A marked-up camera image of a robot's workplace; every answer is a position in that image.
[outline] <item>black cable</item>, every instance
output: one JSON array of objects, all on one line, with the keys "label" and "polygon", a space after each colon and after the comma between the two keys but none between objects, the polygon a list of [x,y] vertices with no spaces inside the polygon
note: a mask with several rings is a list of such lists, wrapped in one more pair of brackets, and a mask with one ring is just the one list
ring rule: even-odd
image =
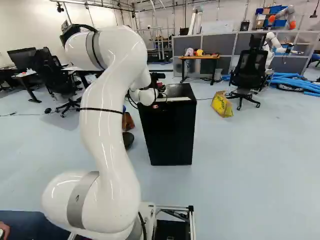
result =
[{"label": "black cable", "polygon": [[212,100],[213,97],[210,97],[210,98],[200,98],[200,99],[197,99],[197,98],[196,98],[195,100],[200,101],[200,100],[209,100],[209,99]]},{"label": "black cable", "polygon": [[146,223],[144,221],[144,219],[141,216],[141,213],[138,211],[138,215],[139,215],[139,219],[141,222],[141,227],[142,227],[142,232],[143,232],[143,240],[147,240],[147,230],[146,230]]},{"label": "black cable", "polygon": [[54,114],[55,112],[49,112],[49,113],[41,113],[41,114],[17,114],[16,111],[9,113],[9,114],[5,114],[5,115],[0,115],[0,117],[11,117],[11,116],[41,116],[41,115],[47,115],[47,114]]},{"label": "black cable", "polygon": [[165,92],[161,92],[161,94],[164,94],[164,95],[165,95],[165,102],[167,102],[167,100],[168,100],[168,95],[167,95]]},{"label": "black cable", "polygon": [[128,97],[128,101],[129,101],[129,103],[130,103],[130,105],[133,107],[133,108],[135,108],[135,109],[138,109],[135,105],[133,105],[133,103],[130,101],[130,99],[133,101],[133,99],[130,97],[130,95],[129,95],[129,97]]}]

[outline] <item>office cubicle partition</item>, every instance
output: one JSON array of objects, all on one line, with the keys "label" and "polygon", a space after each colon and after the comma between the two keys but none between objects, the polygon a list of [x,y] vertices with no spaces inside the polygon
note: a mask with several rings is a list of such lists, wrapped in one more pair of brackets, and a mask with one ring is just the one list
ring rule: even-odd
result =
[{"label": "office cubicle partition", "polygon": [[[182,61],[187,48],[202,49],[206,53],[220,53],[217,68],[222,74],[228,74],[238,63],[240,52],[249,49],[251,34],[268,33],[270,31],[237,31],[217,34],[197,34],[175,36],[173,38],[173,72],[175,77],[182,75]],[[272,31],[281,44],[293,43],[293,50],[304,54],[282,55],[276,54],[271,67],[276,72],[298,73],[303,75],[308,62],[320,38],[320,31]],[[209,60],[190,60],[185,68],[190,77],[209,77],[212,72],[212,63]]]}]

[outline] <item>brown bag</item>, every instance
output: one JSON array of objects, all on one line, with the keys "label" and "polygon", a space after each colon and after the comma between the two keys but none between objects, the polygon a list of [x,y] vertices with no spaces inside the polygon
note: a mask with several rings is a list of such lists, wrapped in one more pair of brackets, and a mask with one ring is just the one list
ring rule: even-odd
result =
[{"label": "brown bag", "polygon": [[134,120],[132,119],[130,113],[126,111],[122,115],[122,129],[124,131],[128,131],[128,130],[134,129],[134,128],[135,128]]}]

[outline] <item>black pedestal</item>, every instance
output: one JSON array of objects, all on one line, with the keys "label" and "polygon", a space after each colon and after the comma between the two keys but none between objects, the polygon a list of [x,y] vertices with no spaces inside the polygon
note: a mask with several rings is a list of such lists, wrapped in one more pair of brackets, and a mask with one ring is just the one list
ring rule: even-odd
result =
[{"label": "black pedestal", "polygon": [[166,85],[166,98],[138,104],[151,165],[191,165],[197,100],[189,83]]}]

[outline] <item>yellow object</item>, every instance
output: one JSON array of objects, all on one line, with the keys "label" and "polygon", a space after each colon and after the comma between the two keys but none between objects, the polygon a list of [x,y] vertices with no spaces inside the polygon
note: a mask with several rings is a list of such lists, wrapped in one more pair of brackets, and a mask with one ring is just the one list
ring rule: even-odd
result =
[{"label": "yellow object", "polygon": [[225,96],[226,91],[217,91],[212,99],[211,107],[223,118],[232,117],[232,103]]},{"label": "yellow object", "polygon": [[198,50],[195,52],[195,55],[196,55],[196,56],[202,56],[202,53],[203,53],[203,52],[204,52],[203,50],[198,49]]}]

